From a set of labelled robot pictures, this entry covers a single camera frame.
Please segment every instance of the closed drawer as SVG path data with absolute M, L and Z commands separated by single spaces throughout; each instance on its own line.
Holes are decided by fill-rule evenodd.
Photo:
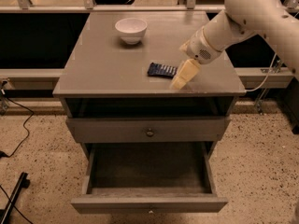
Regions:
M 71 201 L 82 214 L 219 212 L 205 143 L 98 144 L 93 146 L 82 195 Z
M 180 119 L 68 119 L 78 143 L 178 142 L 221 140 L 227 117 Z

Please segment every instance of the floor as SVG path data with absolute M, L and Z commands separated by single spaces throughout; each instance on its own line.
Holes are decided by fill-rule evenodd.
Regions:
M 237 103 L 232 121 L 217 144 L 211 169 L 218 196 L 229 202 L 218 214 L 80 215 L 70 204 L 78 197 L 87 160 L 65 125 L 59 102 L 23 102 L 36 113 L 27 123 L 29 138 L 16 154 L 0 160 L 2 187 L 11 193 L 21 172 L 31 185 L 18 208 L 33 223 L 299 223 L 299 135 L 274 101 L 257 114 L 251 101 Z M 0 117 L 0 149 L 11 153 L 26 135 L 28 112 L 12 105 Z M 0 209 L 7 198 L 0 192 Z M 11 224 L 26 221 L 13 211 Z

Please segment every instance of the cord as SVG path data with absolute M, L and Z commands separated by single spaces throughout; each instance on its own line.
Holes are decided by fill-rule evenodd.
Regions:
M 29 223 L 33 224 L 32 221 L 30 221 L 15 205 L 14 203 L 12 203 L 12 201 L 10 200 L 9 196 L 7 195 L 6 191 L 2 188 L 1 184 L 0 184 L 0 189 L 4 192 L 4 194 L 7 196 L 8 201 L 13 205 L 13 207 L 17 210 L 17 212 Z
M 6 85 L 5 82 L 2 83 L 1 90 L 3 90 L 4 85 Z M 29 137 L 29 135 L 30 135 L 30 131 L 27 129 L 27 127 L 26 127 L 26 123 L 27 123 L 28 120 L 35 114 L 35 112 L 32 111 L 30 108 L 28 108 L 28 107 L 26 107 L 26 106 L 24 106 L 24 105 L 21 105 L 21 104 L 19 104 L 19 103 L 17 103 L 17 102 L 14 102 L 14 101 L 12 101 L 11 99 L 7 98 L 6 96 L 5 96 L 5 98 L 8 99 L 11 103 L 13 103 L 13 104 L 15 104 L 15 105 L 18 105 L 18 106 L 20 106 L 20 107 L 22 107 L 22 108 L 28 110 L 28 111 L 30 112 L 30 115 L 29 115 L 29 117 L 26 119 L 26 121 L 25 121 L 25 122 L 23 123 L 23 125 L 22 125 L 22 127 L 23 127 L 23 128 L 26 130 L 26 132 L 27 132 L 26 136 L 19 142 L 19 144 L 17 145 L 17 147 L 13 150 L 13 152 L 12 152 L 10 155 L 6 154 L 6 153 L 3 152 L 3 151 L 0 151 L 0 159 L 1 159 L 2 157 L 5 157 L 5 158 L 10 158 L 10 157 L 12 157 L 12 156 L 15 154 L 15 152 L 18 150 L 18 148 L 21 146 L 21 144 L 22 144 L 22 143 Z
M 267 72 L 267 75 L 266 75 L 265 78 L 263 79 L 262 83 L 261 83 L 258 87 L 254 88 L 254 89 L 252 89 L 252 90 L 246 90 L 246 92 L 257 91 L 258 89 L 260 89 L 260 88 L 262 87 L 262 85 L 265 83 L 265 81 L 268 79 L 268 77 L 269 77 L 269 75 L 270 75 L 270 73 L 271 73 L 271 68 L 272 68 L 272 66 L 273 66 L 273 64 L 274 64 L 274 61 L 275 61 L 276 57 L 277 57 L 277 54 L 275 53 L 274 56 L 273 56 L 272 62 L 271 62 L 271 64 L 270 64 L 270 66 L 269 66 L 269 70 L 268 70 L 268 72 Z

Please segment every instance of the bowl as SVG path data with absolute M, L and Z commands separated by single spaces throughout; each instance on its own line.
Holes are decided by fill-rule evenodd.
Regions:
M 121 40 L 129 45 L 137 44 L 145 35 L 147 27 L 144 20 L 137 18 L 122 19 L 115 24 Z

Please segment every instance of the cabinet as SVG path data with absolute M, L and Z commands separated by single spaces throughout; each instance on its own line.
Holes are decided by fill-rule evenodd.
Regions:
M 142 42 L 122 43 L 124 17 L 148 23 Z M 148 77 L 151 62 L 176 65 L 178 48 L 208 21 L 205 12 L 94 12 L 54 90 L 66 124 L 89 159 L 80 213 L 219 212 L 209 157 L 245 93 L 225 53 L 183 90 Z

